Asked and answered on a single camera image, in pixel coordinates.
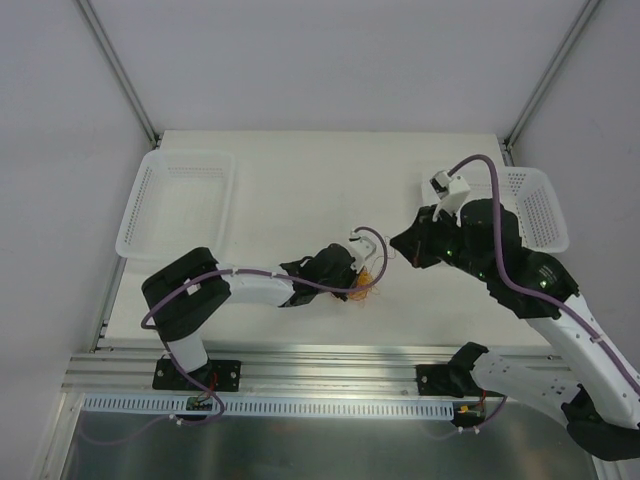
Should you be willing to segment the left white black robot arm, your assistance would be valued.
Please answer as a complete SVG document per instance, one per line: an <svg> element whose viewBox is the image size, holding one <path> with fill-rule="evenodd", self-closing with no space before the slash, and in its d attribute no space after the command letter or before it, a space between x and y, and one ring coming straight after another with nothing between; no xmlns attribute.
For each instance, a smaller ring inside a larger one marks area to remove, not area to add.
<svg viewBox="0 0 640 480"><path fill-rule="evenodd" d="M200 336L202 325L225 304L292 308L330 292L345 301L364 266L354 247L332 243L314 256L281 263L264 275L233 266L198 247L147 278L141 287L155 330L177 361L173 390L213 386L213 365Z"/></svg>

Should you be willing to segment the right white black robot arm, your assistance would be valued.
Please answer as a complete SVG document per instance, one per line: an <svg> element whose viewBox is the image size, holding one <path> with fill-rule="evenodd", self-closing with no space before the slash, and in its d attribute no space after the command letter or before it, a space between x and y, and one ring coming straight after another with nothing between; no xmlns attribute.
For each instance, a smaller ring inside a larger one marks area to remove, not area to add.
<svg viewBox="0 0 640 480"><path fill-rule="evenodd" d="M439 393L498 393L558 422L592 456L638 458L638 372L606 341L562 263L524 247L514 213L490 199L470 201L457 214L425 206L390 244L416 269L444 263L482 282L500 306L546 339L575 376L567 381L513 365L468 342L437 368Z"/></svg>

